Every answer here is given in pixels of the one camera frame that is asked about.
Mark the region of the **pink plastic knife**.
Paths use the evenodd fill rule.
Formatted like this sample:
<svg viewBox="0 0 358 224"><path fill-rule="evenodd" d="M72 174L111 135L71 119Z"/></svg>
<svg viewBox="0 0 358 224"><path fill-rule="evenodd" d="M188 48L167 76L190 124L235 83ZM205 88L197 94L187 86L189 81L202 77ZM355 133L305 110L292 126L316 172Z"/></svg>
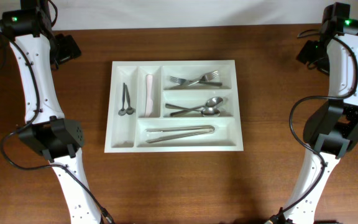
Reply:
<svg viewBox="0 0 358 224"><path fill-rule="evenodd" d="M154 101L152 99L154 76L151 74L146 75L146 102L145 102L145 117L149 117L152 114Z"/></svg>

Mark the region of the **metal tongs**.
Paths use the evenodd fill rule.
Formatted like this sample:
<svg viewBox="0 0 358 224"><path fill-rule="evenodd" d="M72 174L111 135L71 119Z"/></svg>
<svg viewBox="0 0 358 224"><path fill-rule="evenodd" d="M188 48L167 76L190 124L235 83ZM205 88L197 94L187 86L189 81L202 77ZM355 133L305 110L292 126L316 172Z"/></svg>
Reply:
<svg viewBox="0 0 358 224"><path fill-rule="evenodd" d="M184 126L184 127L173 127L173 128L154 128L146 129L148 133L172 133L168 136L160 136L154 139L146 140L146 143L152 144L163 141L170 141L174 139L187 138L202 134L210 134L215 131L215 127L211 125L201 126Z"/></svg>

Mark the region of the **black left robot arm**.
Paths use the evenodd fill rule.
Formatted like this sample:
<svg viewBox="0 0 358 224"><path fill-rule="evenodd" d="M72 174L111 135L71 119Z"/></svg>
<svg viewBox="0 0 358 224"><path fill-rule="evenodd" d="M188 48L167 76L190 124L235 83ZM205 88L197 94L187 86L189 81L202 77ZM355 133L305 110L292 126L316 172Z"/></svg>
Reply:
<svg viewBox="0 0 358 224"><path fill-rule="evenodd" d="M51 1L21 1L21 8L4 12L1 35L17 60L25 98L25 125L14 135L43 157L62 188L72 223L113 223L109 212L91 193L83 167L85 137L78 121L67 119L57 99L52 70L81 55L71 35L53 34Z"/></svg>

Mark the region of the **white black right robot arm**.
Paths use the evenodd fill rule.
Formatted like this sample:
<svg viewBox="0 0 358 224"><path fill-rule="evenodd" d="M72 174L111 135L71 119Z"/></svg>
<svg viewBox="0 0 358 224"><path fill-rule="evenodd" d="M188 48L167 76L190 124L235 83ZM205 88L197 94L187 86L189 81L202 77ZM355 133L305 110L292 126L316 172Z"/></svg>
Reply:
<svg viewBox="0 0 358 224"><path fill-rule="evenodd" d="M303 165L288 202L268 223L314 223L317 204L333 169L358 143L358 20L349 4L335 2L324 9L321 27L298 34L308 40L297 61L329 77L329 93L307 120Z"/></svg>

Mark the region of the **small metal teaspoon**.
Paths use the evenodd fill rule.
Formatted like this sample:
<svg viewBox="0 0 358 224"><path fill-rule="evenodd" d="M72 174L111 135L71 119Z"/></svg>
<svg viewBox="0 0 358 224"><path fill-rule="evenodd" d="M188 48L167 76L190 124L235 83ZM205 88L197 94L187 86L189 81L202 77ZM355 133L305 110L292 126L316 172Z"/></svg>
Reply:
<svg viewBox="0 0 358 224"><path fill-rule="evenodd" d="M118 111L119 116L124 116L126 114L125 102L126 102L126 84L123 83L122 84L122 107Z"/></svg>
<svg viewBox="0 0 358 224"><path fill-rule="evenodd" d="M135 109L131 106L131 98L129 95L129 90L127 85L125 85L125 93L126 93L126 101L127 101L127 109L126 109L126 113L128 115L132 115L135 112Z"/></svg>

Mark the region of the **metal spoon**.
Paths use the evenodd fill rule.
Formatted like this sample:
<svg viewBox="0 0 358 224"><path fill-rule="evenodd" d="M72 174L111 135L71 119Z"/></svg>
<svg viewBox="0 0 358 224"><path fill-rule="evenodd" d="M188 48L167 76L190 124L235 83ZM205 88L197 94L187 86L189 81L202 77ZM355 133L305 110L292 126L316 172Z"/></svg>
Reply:
<svg viewBox="0 0 358 224"><path fill-rule="evenodd" d="M169 103L165 104L165 107L168 109L179 109L180 111L170 113L170 116L177 116L180 114L185 114L189 112L197 112L200 113L204 117L212 117L212 116L220 116L221 112L215 107L205 107L199 106L194 108L184 108L181 106L172 105Z"/></svg>
<svg viewBox="0 0 358 224"><path fill-rule="evenodd" d="M220 96L215 96L206 101L205 104L195 106L192 108L185 108L173 104L166 103L165 107L168 109L179 110L177 112L170 113L171 117L182 116L191 112L200 114L201 116L219 116L221 114L219 107L223 104L224 100Z"/></svg>

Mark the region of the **metal fork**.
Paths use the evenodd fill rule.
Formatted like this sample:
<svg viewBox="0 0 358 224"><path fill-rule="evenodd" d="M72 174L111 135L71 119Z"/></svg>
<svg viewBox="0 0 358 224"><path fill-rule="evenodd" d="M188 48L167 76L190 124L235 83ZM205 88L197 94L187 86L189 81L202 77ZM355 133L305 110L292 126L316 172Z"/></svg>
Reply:
<svg viewBox="0 0 358 224"><path fill-rule="evenodd" d="M217 78L218 76L219 76L219 72L217 70L215 70L213 72L208 72L194 80L190 80L190 81L186 82L185 86L192 86L197 83L200 83L200 84L209 83L211 80L213 80L214 78Z"/></svg>
<svg viewBox="0 0 358 224"><path fill-rule="evenodd" d="M200 80L187 80L184 78L177 78L177 77L169 77L169 81L173 82L176 85L181 86L191 86L195 84L202 84L202 85L211 85L211 86L222 86L223 84L221 82L211 82L211 81L200 81Z"/></svg>

